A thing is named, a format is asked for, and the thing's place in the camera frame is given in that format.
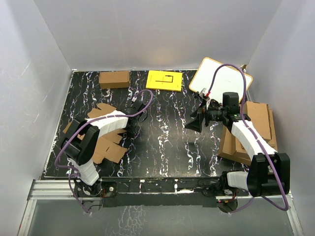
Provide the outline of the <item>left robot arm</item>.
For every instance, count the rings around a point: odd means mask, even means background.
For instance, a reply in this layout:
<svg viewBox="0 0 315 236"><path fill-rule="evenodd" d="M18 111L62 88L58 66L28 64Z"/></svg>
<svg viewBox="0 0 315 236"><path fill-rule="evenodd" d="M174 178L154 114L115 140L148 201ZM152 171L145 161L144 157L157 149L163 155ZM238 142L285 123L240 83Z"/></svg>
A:
<svg viewBox="0 0 315 236"><path fill-rule="evenodd" d="M122 110L100 103L90 111L89 118L74 119L58 143L60 152L55 165L60 167L61 157L69 158L70 169L74 171L70 179L75 186L88 196L100 195L103 190L96 165L104 160L120 162L127 151L119 145L121 135L134 128L146 109L142 102L134 102Z"/></svg>

